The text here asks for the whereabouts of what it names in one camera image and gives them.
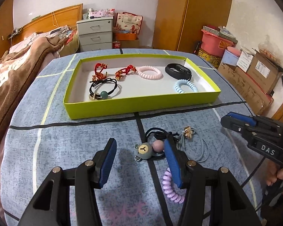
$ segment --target wooden furniture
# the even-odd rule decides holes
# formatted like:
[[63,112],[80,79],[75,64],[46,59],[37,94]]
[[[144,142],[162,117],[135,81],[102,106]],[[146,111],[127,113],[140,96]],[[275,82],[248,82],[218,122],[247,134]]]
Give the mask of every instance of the wooden furniture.
[[112,49],[112,24],[113,17],[78,21],[80,51]]
[[204,25],[226,26],[232,0],[158,0],[153,48],[193,52]]
[[9,50],[11,47],[8,35],[11,34],[14,29],[13,3],[14,0],[5,0],[0,6],[0,58],[5,51]]
[[277,110],[277,112],[272,116],[272,119],[283,122],[283,104]]
[[82,19],[83,4],[78,4],[62,8],[44,16],[41,16],[32,22],[24,25],[22,32],[12,38],[12,45],[25,40],[34,32],[48,32],[57,27],[68,25],[76,26],[78,20]]

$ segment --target hand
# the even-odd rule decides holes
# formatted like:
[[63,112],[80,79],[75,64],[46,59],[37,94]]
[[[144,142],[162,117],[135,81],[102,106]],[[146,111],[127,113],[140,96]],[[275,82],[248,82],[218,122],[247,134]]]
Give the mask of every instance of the hand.
[[277,165],[273,161],[268,161],[266,175],[266,184],[268,186],[273,185],[277,181],[277,178],[283,180],[283,168],[281,170],[279,169],[279,165]]

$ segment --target blue bucket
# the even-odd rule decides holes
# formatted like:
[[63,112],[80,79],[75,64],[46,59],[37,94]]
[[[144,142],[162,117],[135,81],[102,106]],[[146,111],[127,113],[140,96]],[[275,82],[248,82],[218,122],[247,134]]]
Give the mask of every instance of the blue bucket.
[[223,57],[221,59],[221,63],[230,64],[233,66],[237,65],[239,57],[229,52],[227,49],[224,51]]

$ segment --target drawer cabinet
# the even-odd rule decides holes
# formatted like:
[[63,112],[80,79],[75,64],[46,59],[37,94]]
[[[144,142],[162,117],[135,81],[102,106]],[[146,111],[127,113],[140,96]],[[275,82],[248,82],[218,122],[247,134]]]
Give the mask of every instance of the drawer cabinet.
[[113,17],[77,22],[81,52],[112,49]]

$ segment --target blue gripper pad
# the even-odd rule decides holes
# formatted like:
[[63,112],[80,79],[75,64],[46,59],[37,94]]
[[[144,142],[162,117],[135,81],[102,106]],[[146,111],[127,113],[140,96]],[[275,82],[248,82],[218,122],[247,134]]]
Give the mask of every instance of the blue gripper pad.
[[113,140],[113,141],[110,144],[109,151],[107,152],[105,160],[100,169],[99,186],[101,188],[103,188],[104,184],[108,181],[108,177],[109,177],[109,174],[112,168],[112,164],[115,158],[115,154],[116,154],[116,147],[117,147],[116,140],[115,139],[110,139],[110,140]]
[[238,113],[235,113],[235,112],[229,112],[228,116],[231,116],[231,117],[236,118],[240,121],[243,121],[243,122],[249,124],[252,127],[255,127],[257,125],[257,122],[252,117],[249,117],[249,116],[246,116],[246,115],[238,114]]
[[181,189],[182,180],[180,176],[180,167],[176,160],[172,147],[167,139],[165,140],[165,155],[167,158],[169,168],[171,170],[173,181],[177,185],[177,187]]

